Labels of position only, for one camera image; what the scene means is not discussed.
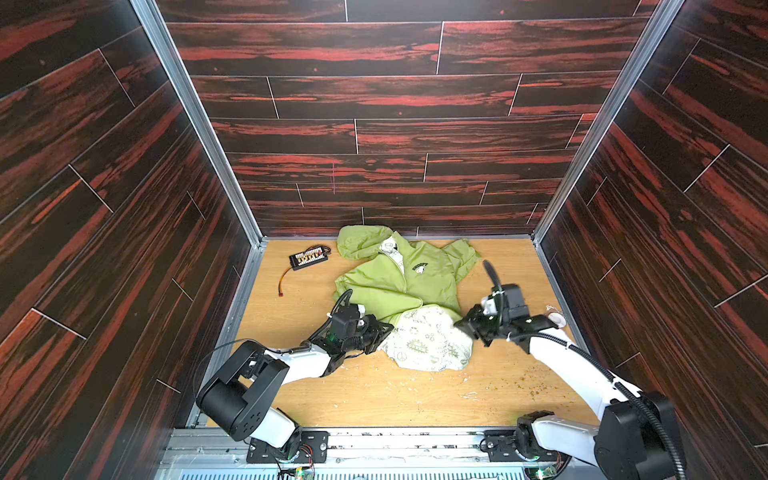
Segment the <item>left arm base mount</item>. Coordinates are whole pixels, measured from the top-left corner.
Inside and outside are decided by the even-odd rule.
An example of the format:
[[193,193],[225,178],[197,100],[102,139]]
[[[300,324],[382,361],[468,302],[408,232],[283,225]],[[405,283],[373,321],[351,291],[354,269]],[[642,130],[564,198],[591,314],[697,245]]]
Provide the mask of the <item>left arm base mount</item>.
[[247,464],[323,464],[327,460],[330,433],[326,430],[296,427],[287,441],[273,446],[265,440],[251,437],[246,455]]

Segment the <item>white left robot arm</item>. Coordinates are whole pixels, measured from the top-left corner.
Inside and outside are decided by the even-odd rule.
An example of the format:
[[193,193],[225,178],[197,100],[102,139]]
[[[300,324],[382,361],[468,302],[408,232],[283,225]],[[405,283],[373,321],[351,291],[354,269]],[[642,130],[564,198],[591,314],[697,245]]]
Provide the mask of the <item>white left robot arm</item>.
[[346,360],[374,353],[393,330],[372,315],[336,313],[292,349],[272,350],[246,340],[201,386],[196,405],[231,439],[254,439],[292,457],[301,427],[273,407],[281,387],[329,376]]

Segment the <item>green jacket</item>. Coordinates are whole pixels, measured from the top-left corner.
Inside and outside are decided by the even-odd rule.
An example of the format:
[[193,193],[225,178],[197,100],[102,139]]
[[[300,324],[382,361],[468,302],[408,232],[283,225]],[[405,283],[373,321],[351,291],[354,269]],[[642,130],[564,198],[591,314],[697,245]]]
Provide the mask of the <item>green jacket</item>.
[[480,262],[466,240],[443,247],[410,242],[386,226],[345,226],[337,250],[360,264],[335,280],[334,296],[351,301],[393,327],[376,349],[403,369],[442,372],[465,369],[473,340],[455,324],[463,316],[458,285]]

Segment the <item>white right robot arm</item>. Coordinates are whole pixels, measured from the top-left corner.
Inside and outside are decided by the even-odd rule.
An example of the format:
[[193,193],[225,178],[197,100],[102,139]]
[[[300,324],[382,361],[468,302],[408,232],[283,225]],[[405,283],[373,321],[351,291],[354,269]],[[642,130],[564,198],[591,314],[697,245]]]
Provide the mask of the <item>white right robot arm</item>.
[[521,416],[511,440],[516,455],[549,461],[560,475],[572,460],[597,467],[607,479],[684,479],[687,461],[673,403],[645,392],[571,342],[557,311],[529,315],[524,307],[478,304],[456,324],[490,345],[506,340],[556,373],[594,413],[594,425],[549,410]]

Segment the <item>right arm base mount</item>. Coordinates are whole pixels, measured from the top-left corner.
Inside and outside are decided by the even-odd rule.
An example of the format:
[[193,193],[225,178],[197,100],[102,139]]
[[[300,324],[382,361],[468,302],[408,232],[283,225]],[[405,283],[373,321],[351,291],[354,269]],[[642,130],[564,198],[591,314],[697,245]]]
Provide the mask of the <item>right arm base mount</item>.
[[534,437],[531,428],[486,430],[480,441],[480,450],[491,462],[549,462],[561,463],[568,455],[543,448]]

